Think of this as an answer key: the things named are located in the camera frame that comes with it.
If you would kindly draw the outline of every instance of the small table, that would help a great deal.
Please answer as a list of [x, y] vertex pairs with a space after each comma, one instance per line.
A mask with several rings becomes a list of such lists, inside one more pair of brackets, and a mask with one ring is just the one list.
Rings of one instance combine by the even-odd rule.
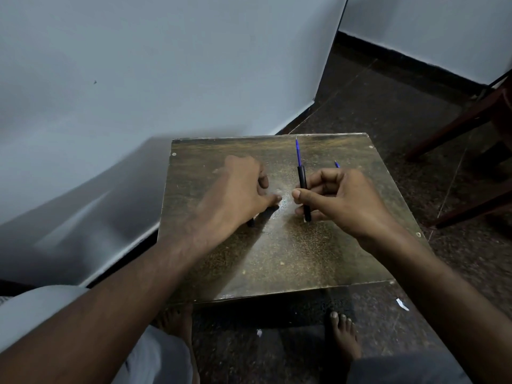
[[[289, 291], [382, 282], [393, 277], [332, 222], [305, 223], [294, 214], [298, 183], [295, 136], [173, 140], [160, 234], [186, 219], [216, 179], [227, 155], [265, 164], [278, 210], [241, 226], [192, 269], [169, 303], [214, 302]], [[393, 216], [428, 246], [367, 134], [297, 135], [306, 174], [322, 167], [360, 169], [372, 179]]]

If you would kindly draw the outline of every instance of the black pen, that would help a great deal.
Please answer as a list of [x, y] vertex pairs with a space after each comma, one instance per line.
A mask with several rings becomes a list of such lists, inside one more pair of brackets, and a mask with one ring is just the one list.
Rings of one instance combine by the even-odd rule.
[[[298, 161], [298, 182], [301, 185], [301, 188], [308, 188], [306, 183], [306, 170], [304, 170], [304, 166], [301, 163], [301, 149], [298, 147], [298, 140], [295, 137], [295, 147], [297, 149], [297, 161]], [[306, 222], [311, 222], [311, 209], [307, 205], [303, 205], [304, 208], [304, 219]]]

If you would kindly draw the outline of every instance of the chair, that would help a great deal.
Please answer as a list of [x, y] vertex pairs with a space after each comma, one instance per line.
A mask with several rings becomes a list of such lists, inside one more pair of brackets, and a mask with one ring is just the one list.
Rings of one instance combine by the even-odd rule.
[[[502, 140], [478, 157], [479, 166], [492, 166], [512, 157], [512, 77], [468, 111], [413, 148], [407, 160], [414, 160], [439, 145], [491, 121]], [[512, 204], [512, 181], [496, 185], [495, 189], [477, 200], [461, 206], [430, 223], [438, 228], [492, 213]]]

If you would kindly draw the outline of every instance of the white paper scrap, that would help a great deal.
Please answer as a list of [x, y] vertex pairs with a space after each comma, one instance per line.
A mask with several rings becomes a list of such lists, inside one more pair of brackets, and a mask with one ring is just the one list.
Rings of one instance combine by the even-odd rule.
[[400, 300], [400, 298], [396, 298], [396, 303], [398, 303], [398, 305], [399, 305], [402, 309], [404, 309], [404, 310], [406, 310], [406, 311], [409, 311], [409, 309], [408, 309], [408, 308], [406, 308], [406, 305], [404, 305], [404, 304], [403, 304], [403, 302]]

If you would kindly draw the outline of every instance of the pen grip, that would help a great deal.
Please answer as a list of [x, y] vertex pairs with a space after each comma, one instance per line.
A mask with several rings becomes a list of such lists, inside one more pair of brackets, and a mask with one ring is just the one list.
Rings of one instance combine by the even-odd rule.
[[[308, 185], [306, 183], [306, 170], [304, 169], [304, 166], [297, 167], [298, 171], [298, 182], [301, 185], [301, 188], [308, 188]], [[306, 222], [311, 222], [311, 209], [309, 206], [304, 205], [304, 219]]]

